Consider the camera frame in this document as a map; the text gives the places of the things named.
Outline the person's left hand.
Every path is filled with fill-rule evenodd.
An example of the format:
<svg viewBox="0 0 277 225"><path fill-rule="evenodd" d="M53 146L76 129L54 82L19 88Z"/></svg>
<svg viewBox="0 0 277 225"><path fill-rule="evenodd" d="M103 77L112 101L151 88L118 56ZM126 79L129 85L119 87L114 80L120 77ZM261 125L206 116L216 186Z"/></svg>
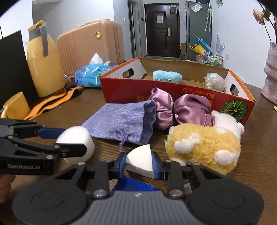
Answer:
<svg viewBox="0 0 277 225"><path fill-rule="evenodd" d="M6 201L11 190L11 183L15 180L15 175L2 175L0 177L0 203Z"/></svg>

